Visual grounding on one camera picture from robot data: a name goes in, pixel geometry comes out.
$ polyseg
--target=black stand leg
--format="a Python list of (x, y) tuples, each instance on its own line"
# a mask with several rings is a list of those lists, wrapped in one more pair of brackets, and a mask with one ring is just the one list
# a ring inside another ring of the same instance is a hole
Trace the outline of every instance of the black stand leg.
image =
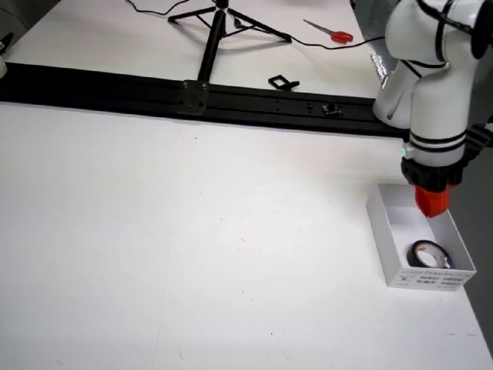
[(210, 8), (205, 8), (205, 9), (195, 10), (193, 12), (188, 12), (188, 13), (183, 13), (183, 14), (179, 14), (179, 15), (174, 15), (174, 16), (168, 18), (168, 22), (175, 23), (178, 19), (195, 17), (197, 15), (212, 13), (212, 12), (215, 12), (215, 11), (216, 11), (216, 7), (215, 6), (211, 6)]
[(199, 71), (199, 81), (210, 80), (210, 74), (213, 71), (214, 59), (216, 58), (219, 41), (226, 34), (226, 13), (218, 11), (214, 15), (213, 25), (210, 29), (209, 38), (207, 39), (206, 51), (203, 53), (202, 65)]
[(206, 9), (196, 10), (195, 12), (188, 12), (180, 15), (174, 15), (168, 18), (168, 22), (175, 23), (178, 19), (199, 16), (202, 14), (212, 13), (212, 12), (216, 13), (214, 15), (213, 24), (210, 28), (209, 38), (207, 39), (206, 51), (203, 53), (202, 64), (200, 65), (200, 71), (198, 77), (199, 81), (209, 82), (210, 80), (210, 74), (213, 71), (214, 59), (216, 59), (219, 42), (221, 41), (222, 38), (226, 37), (226, 12), (229, 12), (230, 14), (232, 14), (233, 16), (235, 16), (236, 18), (242, 21), (249, 22), (251, 24), (251, 27), (249, 27), (249, 29), (255, 27), (259, 30), (275, 35), (286, 42), (291, 43), (293, 41), (291, 39), (291, 36), (289, 36), (288, 34), (279, 32), (276, 29), (272, 29), (268, 25), (264, 25), (256, 21), (255, 19), (252, 19), (250, 17), (247, 17), (246, 15), (237, 12), (236, 10), (232, 10), (228, 8), (228, 6), (229, 6), (228, 0), (216, 0), (216, 6)]
[(268, 25), (264, 25), (264, 24), (256, 21), (255, 19), (252, 19), (250, 17), (247, 17), (244, 14), (241, 14), (241, 13), (237, 12), (236, 10), (228, 9), (228, 12), (230, 14), (234, 15), (236, 18), (238, 18), (238, 19), (240, 19), (242, 21), (245, 21), (245, 22), (249, 22), (251, 25), (254, 25), (255, 27), (257, 27), (259, 29), (262, 29), (265, 32), (268, 32), (268, 33), (270, 33), (272, 35), (275, 35), (275, 36), (279, 37), (280, 39), (282, 39), (282, 40), (284, 40), (286, 42), (289, 42), (289, 43), (292, 43), (293, 42), (291, 36), (289, 36), (286, 33), (282, 33), (282, 32), (277, 31), (276, 29), (272, 29)]

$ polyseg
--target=black ring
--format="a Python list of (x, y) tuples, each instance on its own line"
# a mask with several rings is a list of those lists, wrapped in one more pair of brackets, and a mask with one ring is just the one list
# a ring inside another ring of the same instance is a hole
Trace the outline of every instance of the black ring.
[[(455, 0), (447, 0), (447, 4), (445, 4), (444, 10), (442, 11), (441, 14), (448, 15), (450, 8), (454, 4), (454, 1)], [(437, 55), (437, 59), (440, 62), (445, 62), (444, 51), (441, 46), (442, 42), (444, 41), (444, 30), (445, 30), (445, 22), (441, 21), (438, 23), (437, 33), (434, 37), (434, 50), (435, 50), (435, 54)]]
[(411, 137), (420, 143), (425, 143), (425, 144), (446, 144), (446, 143), (452, 143), (455, 140), (459, 140), (461, 137), (464, 136), (465, 138), (466, 131), (463, 133), (459, 133), (458, 135), (455, 135), (453, 137), (448, 137), (446, 139), (427, 139), (426, 137), (421, 137), (419, 135), (416, 135), (415, 133), (411, 132)]
[(408, 60), (408, 62), (413, 63), (415, 66), (422, 67), (422, 68), (428, 68), (428, 69), (440, 69), (440, 68), (444, 68), (447, 65), (447, 63), (428, 64), (428, 63), (419, 62), (417, 60)]
[(457, 143), (452, 146), (446, 146), (444, 148), (427, 148), (426, 146), (421, 146), (419, 144), (416, 144), (414, 141), (411, 142), (411, 145), (415, 147), (416, 149), (419, 149), (423, 152), (429, 152), (429, 153), (445, 153), (445, 152), (451, 152), (452, 150), (456, 150), (457, 148), (460, 148), (461, 146), (465, 145), (465, 140), (461, 141), (460, 143)]
[(446, 258), (448, 258), (449, 260), (449, 263), (451, 265), (451, 259), (450, 259), (450, 256), (448, 255), (448, 253), (445, 251), (444, 248), (440, 247), (438, 244), (436, 244), (434, 241), (431, 241), (431, 240), (418, 240), (417, 242), (415, 242), (411, 248), (409, 248), (409, 251), (407, 253), (407, 262), (409, 263), (409, 266), (411, 267), (425, 267), (425, 268), (439, 268), (439, 267), (431, 267), (431, 266), (427, 266), (426, 264), (424, 264), (419, 258), (418, 258), (418, 247), (422, 244), (432, 244), (434, 245), (435, 247), (437, 247), (443, 254)]

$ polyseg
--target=black tape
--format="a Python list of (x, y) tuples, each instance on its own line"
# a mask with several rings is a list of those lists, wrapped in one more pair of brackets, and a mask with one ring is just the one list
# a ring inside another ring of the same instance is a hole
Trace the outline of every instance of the black tape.
[(457, 148), (460, 148), (461, 146), (463, 146), (464, 145), (464, 140), (461, 141), (460, 143), (454, 144), (452, 146), (446, 146), (446, 147), (443, 147), (443, 148), (428, 148), (427, 146), (421, 146), (421, 145), (417, 144), (414, 141), (411, 141), (411, 145), (413, 147), (415, 147), (416, 149), (421, 150), (422, 152), (428, 152), (428, 153), (445, 153), (445, 152), (451, 152), (452, 150), (456, 150)]
[(459, 133), (458, 135), (455, 135), (453, 137), (447, 137), (444, 139), (427, 139), (426, 137), (416, 135), (415, 133), (411, 132), (411, 137), (414, 140), (417, 140), (420, 143), (425, 143), (425, 144), (447, 144), (447, 143), (453, 143), (454, 141), (459, 140), (460, 138), (464, 137), (465, 139), (466, 136), (466, 131)]
[(438, 244), (436, 244), (434, 241), (430, 240), (418, 240), (416, 243), (414, 243), (411, 248), (409, 248), (409, 251), (407, 253), (407, 262), (409, 263), (409, 266), (411, 267), (424, 267), (424, 268), (440, 268), (440, 267), (432, 267), (432, 266), (427, 266), (424, 264), (418, 257), (418, 248), (422, 244), (432, 244), (435, 247), (437, 247), (445, 256), (445, 258), (448, 260), (448, 263), (451, 265), (451, 259), (448, 253), (445, 251), (444, 248), (440, 247)]
[[(447, 3), (444, 6), (444, 10), (442, 11), (443, 15), (448, 15), (452, 5), (454, 4), (454, 0), (447, 0)], [(437, 55), (437, 59), (440, 62), (445, 62), (444, 50), (443, 50), (443, 41), (444, 41), (444, 30), (445, 30), (445, 22), (439, 21), (437, 27), (437, 33), (435, 34), (434, 39), (434, 50)]]

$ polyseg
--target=black clip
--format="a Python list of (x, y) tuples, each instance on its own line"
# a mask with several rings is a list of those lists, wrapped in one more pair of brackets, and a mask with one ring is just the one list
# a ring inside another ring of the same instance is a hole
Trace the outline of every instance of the black clip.
[[(281, 81), (283, 85), (277, 84), (276, 81)], [(291, 91), (293, 87), (300, 85), (300, 81), (289, 82), (284, 76), (278, 75), (269, 79), (269, 84), (278, 90)]]

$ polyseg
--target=metal bracket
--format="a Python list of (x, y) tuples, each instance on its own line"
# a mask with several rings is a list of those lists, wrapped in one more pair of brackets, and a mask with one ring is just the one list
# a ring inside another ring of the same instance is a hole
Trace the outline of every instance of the metal bracket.
[(176, 101), (176, 112), (190, 116), (203, 116), (209, 98), (209, 83), (203, 81), (183, 81)]
[(327, 103), (322, 105), (322, 110), (326, 116), (342, 116), (342, 109), (339, 104)]

